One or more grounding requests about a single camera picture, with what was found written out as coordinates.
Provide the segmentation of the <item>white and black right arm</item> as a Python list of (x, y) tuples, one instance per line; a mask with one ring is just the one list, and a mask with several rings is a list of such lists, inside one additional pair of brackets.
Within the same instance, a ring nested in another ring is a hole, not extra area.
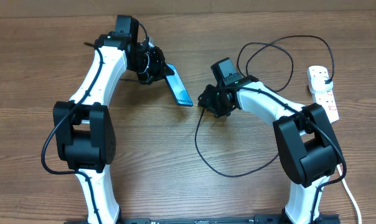
[(331, 175), (345, 165), (340, 145), (324, 108), (284, 99), (259, 79), (242, 77), (225, 58), (211, 70), (217, 84), (207, 85), (198, 105), (216, 118), (238, 108), (273, 127), (278, 155), (291, 181), (289, 200), (280, 214), (255, 215), (254, 223), (340, 223), (338, 215), (323, 215), (319, 202)]

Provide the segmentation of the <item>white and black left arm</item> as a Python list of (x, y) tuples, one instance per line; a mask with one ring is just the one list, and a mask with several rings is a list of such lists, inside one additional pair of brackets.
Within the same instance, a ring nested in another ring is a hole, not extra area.
[(108, 109), (122, 75), (130, 70), (143, 85), (158, 80), (171, 88), (181, 85), (172, 82), (179, 74), (166, 63), (162, 50), (148, 36), (138, 42), (142, 27), (132, 16), (117, 16), (115, 29), (91, 44), (93, 62), (80, 88), (53, 108), (54, 129), (48, 140), (56, 140), (59, 158), (68, 165), (65, 174), (78, 177), (88, 208), (85, 223), (122, 221), (110, 175), (116, 135)]

